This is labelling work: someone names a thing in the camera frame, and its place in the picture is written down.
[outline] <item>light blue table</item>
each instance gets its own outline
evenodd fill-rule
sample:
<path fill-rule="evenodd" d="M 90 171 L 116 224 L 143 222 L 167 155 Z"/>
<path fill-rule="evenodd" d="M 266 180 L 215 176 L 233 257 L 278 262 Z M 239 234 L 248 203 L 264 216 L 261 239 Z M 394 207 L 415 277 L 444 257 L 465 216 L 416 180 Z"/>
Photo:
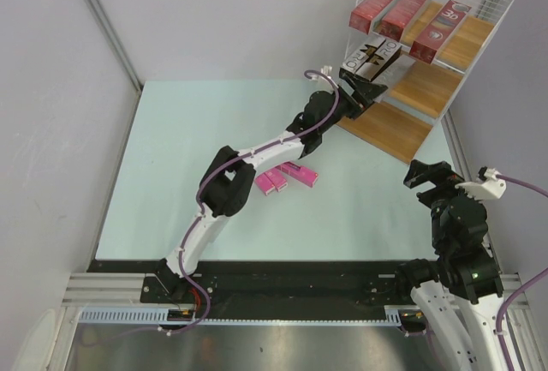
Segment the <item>light blue table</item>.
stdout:
<path fill-rule="evenodd" d="M 307 81 L 147 82 L 96 258 L 152 260 L 178 244 L 195 214 L 207 166 L 224 145 L 254 146 L 302 110 Z M 417 155 L 450 162 L 441 127 Z M 334 127 L 302 164 L 314 188 L 289 178 L 282 193 L 253 187 L 202 260 L 407 260 L 433 258 L 430 211 L 404 187 L 407 166 Z"/>

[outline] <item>wooden shelf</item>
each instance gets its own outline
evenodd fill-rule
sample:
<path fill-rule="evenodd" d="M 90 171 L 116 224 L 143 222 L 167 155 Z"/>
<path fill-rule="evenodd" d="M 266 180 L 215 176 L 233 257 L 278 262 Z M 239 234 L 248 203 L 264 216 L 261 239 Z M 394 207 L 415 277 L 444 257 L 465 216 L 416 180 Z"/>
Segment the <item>wooden shelf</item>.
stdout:
<path fill-rule="evenodd" d="M 413 41 L 441 8 L 442 4 L 440 3 L 430 3 L 426 11 L 409 28 L 402 42 L 408 46 L 413 45 Z M 469 15 L 441 54 L 438 55 L 438 59 L 452 67 L 465 71 L 494 27 L 494 24 L 488 21 Z"/>
<path fill-rule="evenodd" d="M 338 125 L 406 164 L 432 129 L 430 124 L 384 102 L 373 105 L 354 121 L 343 118 Z"/>
<path fill-rule="evenodd" d="M 437 65 L 415 61 L 389 95 L 431 118 L 439 118 L 462 75 Z"/>

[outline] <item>gray wall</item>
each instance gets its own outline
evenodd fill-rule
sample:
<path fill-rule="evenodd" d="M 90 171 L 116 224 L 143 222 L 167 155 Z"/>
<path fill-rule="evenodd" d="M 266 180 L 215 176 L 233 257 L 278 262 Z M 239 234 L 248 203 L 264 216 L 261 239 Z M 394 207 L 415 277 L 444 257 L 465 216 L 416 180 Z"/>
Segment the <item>gray wall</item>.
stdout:
<path fill-rule="evenodd" d="M 451 112 L 471 170 L 481 165 L 548 188 L 546 0 L 515 0 Z M 548 266 L 548 200 L 510 185 L 489 204 L 491 239 L 504 271 L 522 280 Z M 548 341 L 548 279 L 527 297 Z"/>
<path fill-rule="evenodd" d="M 344 58 L 355 0 L 102 0 L 143 80 L 301 78 Z"/>
<path fill-rule="evenodd" d="M 136 96 L 83 0 L 0 0 L 0 369 L 58 308 Z"/>

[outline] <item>pink box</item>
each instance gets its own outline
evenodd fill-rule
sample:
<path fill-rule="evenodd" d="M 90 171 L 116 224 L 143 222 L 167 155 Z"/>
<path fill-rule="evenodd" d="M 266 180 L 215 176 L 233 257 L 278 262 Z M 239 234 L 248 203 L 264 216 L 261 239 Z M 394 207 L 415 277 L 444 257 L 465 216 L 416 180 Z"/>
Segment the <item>pink box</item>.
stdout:
<path fill-rule="evenodd" d="M 379 33 L 400 41 L 429 3 L 430 0 L 399 0 L 380 22 Z"/>
<path fill-rule="evenodd" d="M 369 34 L 397 0 L 363 0 L 352 11 L 350 26 Z"/>
<path fill-rule="evenodd" d="M 278 193 L 288 186 L 288 180 L 275 168 L 268 170 L 264 175 L 271 180 Z"/>
<path fill-rule="evenodd" d="M 467 5 L 449 0 L 413 42 L 409 55 L 431 64 L 455 35 L 468 11 Z"/>
<path fill-rule="evenodd" d="M 276 188 L 274 187 L 272 181 L 265 174 L 261 174 L 260 176 L 255 178 L 255 184 L 257 184 L 257 187 L 259 187 L 259 189 L 265 195 L 270 194 Z"/>
<path fill-rule="evenodd" d="M 295 163 L 288 162 L 280 164 L 276 168 L 310 188 L 312 188 L 316 181 L 318 181 L 318 173 L 310 170 L 304 165 L 297 165 Z"/>

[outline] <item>red product box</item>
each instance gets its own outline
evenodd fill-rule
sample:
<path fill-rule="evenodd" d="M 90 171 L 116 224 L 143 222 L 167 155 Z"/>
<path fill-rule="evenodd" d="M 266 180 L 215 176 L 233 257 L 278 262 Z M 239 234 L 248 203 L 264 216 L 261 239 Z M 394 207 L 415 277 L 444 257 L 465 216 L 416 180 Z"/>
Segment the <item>red product box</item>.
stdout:
<path fill-rule="evenodd" d="M 398 1 L 381 21 L 380 33 L 389 39 L 400 41 L 429 3 L 430 0 Z"/>
<path fill-rule="evenodd" d="M 352 11 L 350 26 L 369 34 L 397 0 L 363 0 Z"/>
<path fill-rule="evenodd" d="M 432 63 L 466 19 L 470 7 L 449 0 L 413 42 L 409 55 Z"/>

